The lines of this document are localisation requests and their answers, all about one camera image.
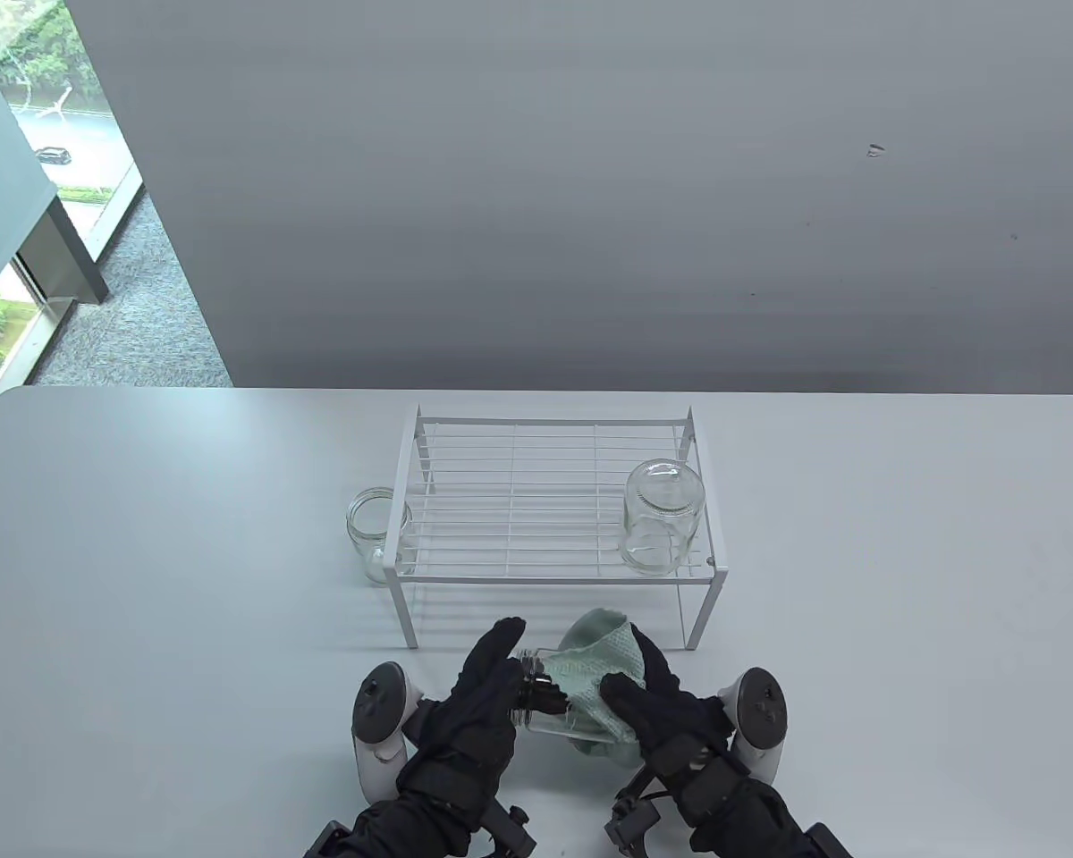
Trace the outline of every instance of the metal shelf rack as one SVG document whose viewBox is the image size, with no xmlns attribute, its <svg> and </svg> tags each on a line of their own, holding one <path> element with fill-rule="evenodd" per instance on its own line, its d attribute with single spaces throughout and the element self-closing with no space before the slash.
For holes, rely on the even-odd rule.
<svg viewBox="0 0 1073 858">
<path fill-rule="evenodd" d="M 722 519 L 692 410 L 674 420 L 407 416 L 385 544 L 385 580 L 408 647 L 417 636 L 405 585 L 705 588 L 684 646 L 694 650 L 723 588 Z M 704 479 L 704 520 L 667 576 L 623 563 L 623 487 L 648 459 Z M 401 528 L 402 507 L 411 520 Z M 684 605 L 680 602 L 680 624 Z"/>
</svg>

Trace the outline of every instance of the gray wall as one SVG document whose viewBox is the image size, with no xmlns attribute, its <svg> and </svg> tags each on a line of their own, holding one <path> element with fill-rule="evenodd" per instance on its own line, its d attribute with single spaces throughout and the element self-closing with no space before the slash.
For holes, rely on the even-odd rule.
<svg viewBox="0 0 1073 858">
<path fill-rule="evenodd" d="M 1073 391 L 1073 0 L 68 4 L 236 384 Z"/>
</svg>

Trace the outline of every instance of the glass jar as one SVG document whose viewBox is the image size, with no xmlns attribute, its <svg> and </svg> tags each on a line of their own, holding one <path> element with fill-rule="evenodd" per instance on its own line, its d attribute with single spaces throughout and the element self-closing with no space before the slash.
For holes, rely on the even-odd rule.
<svg viewBox="0 0 1073 858">
<path fill-rule="evenodd" d="M 512 708 L 512 723 L 532 733 L 547 733 L 587 743 L 614 743 L 609 733 L 597 722 L 573 710 L 572 704 L 545 674 L 545 659 L 557 650 L 518 650 L 523 678 L 517 704 Z"/>
<path fill-rule="evenodd" d="M 389 507 L 394 504 L 394 490 L 374 486 L 357 494 L 346 514 L 346 530 L 354 549 L 362 556 L 366 577 L 373 583 L 385 586 L 385 530 L 389 526 Z M 413 520 L 410 507 L 401 512 L 401 541 L 398 543 L 397 572 L 413 572 L 413 550 L 406 536 L 406 527 Z"/>
<path fill-rule="evenodd" d="M 704 480 L 684 462 L 655 458 L 637 464 L 623 490 L 619 556 L 647 576 L 666 576 L 691 551 L 704 512 Z"/>
</svg>

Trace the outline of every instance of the jar rim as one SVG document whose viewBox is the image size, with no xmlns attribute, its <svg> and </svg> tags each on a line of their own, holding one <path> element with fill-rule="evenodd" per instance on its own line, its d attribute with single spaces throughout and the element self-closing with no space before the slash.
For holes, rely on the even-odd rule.
<svg viewBox="0 0 1073 858">
<path fill-rule="evenodd" d="M 393 502 L 394 490 L 388 489 L 385 486 L 373 486 L 370 489 L 365 489 L 357 492 L 357 497 L 353 499 L 350 503 L 349 511 L 346 514 L 346 529 L 350 534 L 350 539 L 384 539 L 387 528 L 382 528 L 381 531 L 377 533 L 369 533 L 368 531 L 362 530 L 357 527 L 354 519 L 357 518 L 357 513 L 362 511 L 362 507 L 366 506 L 369 502 L 376 502 L 377 500 L 384 500 L 385 502 Z M 401 507 L 401 527 L 405 528 L 407 523 L 413 520 L 413 512 L 410 511 L 410 504 L 406 503 Z"/>
</svg>

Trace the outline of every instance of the rack leg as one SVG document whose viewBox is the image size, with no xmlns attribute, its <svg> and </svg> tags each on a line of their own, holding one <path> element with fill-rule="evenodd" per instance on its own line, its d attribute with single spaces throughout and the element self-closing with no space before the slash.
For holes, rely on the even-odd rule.
<svg viewBox="0 0 1073 858">
<path fill-rule="evenodd" d="M 711 618 L 711 611 L 716 607 L 717 598 L 720 597 L 720 590 L 723 589 L 726 577 L 726 569 L 716 568 L 716 575 L 711 577 L 711 583 L 707 585 L 707 595 L 704 596 L 704 604 L 700 606 L 700 612 L 695 616 L 695 622 L 691 626 L 691 634 L 684 644 L 684 649 L 694 650 L 700 646 L 700 639 L 704 636 L 704 628 L 707 628 L 707 621 Z"/>
<path fill-rule="evenodd" d="M 680 462 L 687 463 L 688 455 L 691 454 L 691 443 L 695 440 L 695 418 L 692 416 L 691 409 L 688 409 L 688 420 L 684 424 L 684 437 L 679 440 L 679 450 L 676 453 L 676 458 Z"/>
<path fill-rule="evenodd" d="M 423 482 L 426 483 L 426 494 L 435 494 L 438 487 L 433 484 L 433 462 L 429 458 L 429 440 L 426 438 L 426 429 L 422 425 L 420 416 L 413 440 L 417 444 L 417 461 L 421 462 L 421 475 Z"/>
<path fill-rule="evenodd" d="M 401 589 L 401 579 L 397 577 L 397 569 L 393 566 L 385 567 L 385 582 L 388 583 L 389 596 L 394 597 L 394 608 L 397 609 L 397 619 L 401 623 L 401 634 L 405 635 L 405 645 L 411 650 L 416 650 L 417 634 L 413 631 L 413 618 L 410 617 L 410 605 L 406 603 L 406 590 Z"/>
</svg>

